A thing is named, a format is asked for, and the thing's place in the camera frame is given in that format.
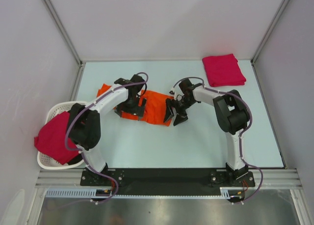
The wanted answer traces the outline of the magenta t shirt in basket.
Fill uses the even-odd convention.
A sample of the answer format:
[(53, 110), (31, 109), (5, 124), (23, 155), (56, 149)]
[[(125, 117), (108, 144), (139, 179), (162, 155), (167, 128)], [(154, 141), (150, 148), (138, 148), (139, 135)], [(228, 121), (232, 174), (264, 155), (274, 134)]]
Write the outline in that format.
[(79, 155), (77, 151), (69, 151), (65, 147), (65, 135), (70, 114), (62, 112), (45, 124), (34, 138), (35, 148), (47, 156), (67, 164), (72, 158)]

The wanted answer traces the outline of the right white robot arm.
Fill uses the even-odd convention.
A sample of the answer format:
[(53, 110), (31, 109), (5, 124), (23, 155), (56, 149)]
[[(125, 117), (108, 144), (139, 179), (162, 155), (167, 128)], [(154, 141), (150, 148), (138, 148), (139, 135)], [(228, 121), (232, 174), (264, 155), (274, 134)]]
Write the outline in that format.
[(231, 186), (242, 183), (248, 173), (248, 164), (243, 158), (242, 135), (251, 126), (252, 114), (239, 92), (211, 89), (203, 82), (193, 84), (189, 78), (184, 78), (176, 82), (169, 93), (173, 98), (165, 101), (164, 123), (172, 119), (174, 126), (186, 122), (186, 110), (196, 103), (214, 107), (218, 125), (227, 139), (225, 179)]

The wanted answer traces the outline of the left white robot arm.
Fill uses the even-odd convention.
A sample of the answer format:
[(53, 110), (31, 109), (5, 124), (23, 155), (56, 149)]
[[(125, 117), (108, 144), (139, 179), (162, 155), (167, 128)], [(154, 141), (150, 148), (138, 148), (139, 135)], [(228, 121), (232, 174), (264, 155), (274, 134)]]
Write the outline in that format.
[(147, 100), (140, 98), (147, 90), (149, 76), (145, 72), (134, 74), (130, 80), (119, 78), (96, 99), (86, 103), (75, 103), (70, 109), (64, 144), (67, 150), (77, 151), (97, 185), (108, 181), (104, 170), (107, 163), (98, 143), (101, 139), (101, 116), (114, 110), (120, 117), (129, 113), (142, 119)]

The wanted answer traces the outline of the orange t shirt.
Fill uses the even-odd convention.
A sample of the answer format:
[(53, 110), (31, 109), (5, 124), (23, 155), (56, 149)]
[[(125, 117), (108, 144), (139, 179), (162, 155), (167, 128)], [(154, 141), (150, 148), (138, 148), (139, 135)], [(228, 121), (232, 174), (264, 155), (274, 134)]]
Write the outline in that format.
[(146, 99), (146, 105), (144, 110), (144, 115), (140, 121), (147, 122), (154, 125), (164, 125), (169, 127), (171, 120), (167, 122), (164, 121), (166, 112), (166, 99), (173, 99), (172, 96), (158, 93), (152, 90), (147, 90), (145, 93), (141, 91), (141, 97), (139, 104), (141, 105), (143, 99)]

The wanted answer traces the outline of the folded magenta t shirt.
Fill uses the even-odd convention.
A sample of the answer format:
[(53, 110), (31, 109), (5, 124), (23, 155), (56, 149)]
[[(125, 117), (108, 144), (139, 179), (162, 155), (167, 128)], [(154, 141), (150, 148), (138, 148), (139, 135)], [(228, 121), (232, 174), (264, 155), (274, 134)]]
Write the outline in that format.
[(212, 87), (245, 85), (247, 81), (234, 54), (207, 56), (202, 63)]

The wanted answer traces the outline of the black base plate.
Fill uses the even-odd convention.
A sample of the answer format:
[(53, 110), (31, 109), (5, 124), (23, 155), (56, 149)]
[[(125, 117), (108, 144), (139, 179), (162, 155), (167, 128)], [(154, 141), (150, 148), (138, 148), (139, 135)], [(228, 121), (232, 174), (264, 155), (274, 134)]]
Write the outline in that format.
[(253, 188), (252, 172), (236, 178), (215, 168), (115, 168), (101, 175), (84, 169), (80, 185), (109, 187), (117, 181), (121, 196), (218, 196), (222, 187)]

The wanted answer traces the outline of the black garment in basket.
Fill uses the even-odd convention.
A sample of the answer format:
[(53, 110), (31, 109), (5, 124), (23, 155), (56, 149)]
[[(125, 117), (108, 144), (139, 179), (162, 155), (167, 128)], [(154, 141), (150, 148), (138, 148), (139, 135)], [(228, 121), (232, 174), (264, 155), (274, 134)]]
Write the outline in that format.
[(74, 165), (74, 164), (77, 164), (81, 161), (82, 161), (82, 156), (79, 154), (79, 155), (75, 156), (74, 158), (72, 158), (67, 164), (68, 165)]

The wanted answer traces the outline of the aluminium frame rail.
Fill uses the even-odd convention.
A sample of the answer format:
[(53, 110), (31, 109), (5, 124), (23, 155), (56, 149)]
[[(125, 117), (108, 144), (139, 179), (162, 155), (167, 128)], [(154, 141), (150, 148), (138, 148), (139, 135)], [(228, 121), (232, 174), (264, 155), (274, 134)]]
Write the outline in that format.
[[(302, 189), (295, 169), (263, 169), (262, 189)], [(75, 188), (80, 186), (83, 169), (41, 170), (36, 188)]]

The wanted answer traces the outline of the white plastic laundry basket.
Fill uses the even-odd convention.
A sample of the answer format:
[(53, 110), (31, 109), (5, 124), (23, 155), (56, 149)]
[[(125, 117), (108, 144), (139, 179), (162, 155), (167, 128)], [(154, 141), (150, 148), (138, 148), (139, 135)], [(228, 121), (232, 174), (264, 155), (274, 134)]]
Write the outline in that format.
[[(69, 102), (62, 102), (59, 104), (54, 105), (47, 113), (45, 124), (47, 124), (50, 120), (52, 120), (56, 115), (67, 112), (71, 109), (71, 107), (75, 104), (79, 103), (81, 105), (85, 105), (86, 102), (84, 101), (69, 101)], [(51, 158), (50, 156), (45, 155), (44, 153), (41, 153), (38, 151), (37, 153), (37, 163), (38, 165), (46, 170), (64, 170), (64, 169), (72, 169), (76, 168), (80, 165), (82, 165), (84, 160), (80, 160), (79, 162), (75, 164), (60, 164), (55, 159)]]

